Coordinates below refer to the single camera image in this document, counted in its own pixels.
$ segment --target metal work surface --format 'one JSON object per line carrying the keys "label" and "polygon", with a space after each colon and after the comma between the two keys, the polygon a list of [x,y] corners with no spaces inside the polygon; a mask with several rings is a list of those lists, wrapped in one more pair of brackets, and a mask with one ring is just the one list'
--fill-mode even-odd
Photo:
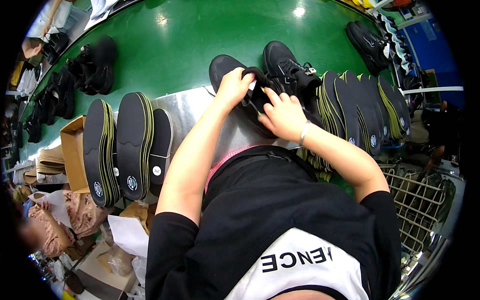
{"label": "metal work surface", "polygon": [[[172,119],[171,155],[175,154],[183,139],[212,102],[213,97],[207,89],[215,94],[209,85],[150,99],[153,109],[163,108]],[[247,122],[235,109],[228,115],[218,138],[213,163],[220,162],[228,153],[255,145],[277,145],[288,149],[299,147],[297,143],[282,139],[265,139],[253,131]]]}

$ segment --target shoe upper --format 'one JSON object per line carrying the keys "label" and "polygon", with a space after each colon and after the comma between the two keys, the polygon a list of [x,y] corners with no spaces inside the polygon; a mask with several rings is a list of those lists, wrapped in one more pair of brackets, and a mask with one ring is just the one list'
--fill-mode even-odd
{"label": "shoe upper", "polygon": [[273,90],[289,96],[302,96],[306,89],[314,94],[321,84],[320,78],[311,69],[301,66],[292,51],[282,42],[271,41],[264,48],[264,69],[274,84]]}
{"label": "shoe upper", "polygon": [[386,37],[379,37],[370,31],[362,22],[355,21],[347,24],[347,29],[353,35],[357,44],[362,48],[379,68],[390,64],[390,59],[384,55],[384,48],[388,44]]}

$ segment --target insole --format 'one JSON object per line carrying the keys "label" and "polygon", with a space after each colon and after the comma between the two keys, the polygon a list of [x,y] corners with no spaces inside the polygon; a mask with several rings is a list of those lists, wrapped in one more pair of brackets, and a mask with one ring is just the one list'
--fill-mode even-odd
{"label": "insole", "polygon": [[357,105],[355,102],[356,91],[340,78],[335,79],[335,94],[345,115],[346,137],[353,145],[358,146],[360,140],[360,125],[358,122]]}
{"label": "insole", "polygon": [[154,185],[161,185],[165,179],[168,166],[170,165],[170,149],[173,140],[173,128],[170,116],[163,109],[153,111],[154,136],[148,158],[150,169],[150,191],[157,193]]}

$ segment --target plastic bag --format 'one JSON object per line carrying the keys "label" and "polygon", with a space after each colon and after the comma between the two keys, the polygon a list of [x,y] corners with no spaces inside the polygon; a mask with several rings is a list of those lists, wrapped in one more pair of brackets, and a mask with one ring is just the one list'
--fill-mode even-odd
{"label": "plastic bag", "polygon": [[145,286],[145,274],[147,273],[147,259],[137,256],[132,260],[133,271],[137,276],[138,282]]}
{"label": "plastic bag", "polygon": [[110,230],[110,225],[108,224],[108,222],[103,222],[101,225],[100,225],[100,231],[102,232],[98,237],[97,239],[95,240],[95,243],[97,245],[105,242],[107,243],[108,246],[113,246],[113,234],[112,234],[112,230]]}
{"label": "plastic bag", "polygon": [[128,297],[132,297],[135,300],[145,300],[145,288],[135,286],[131,293],[126,293]]}
{"label": "plastic bag", "polygon": [[65,278],[65,269],[63,268],[63,264],[61,261],[56,261],[53,268],[55,272],[55,277],[58,281],[63,281]]}
{"label": "plastic bag", "polygon": [[127,276],[132,271],[132,256],[117,244],[108,250],[108,264],[114,274]]}

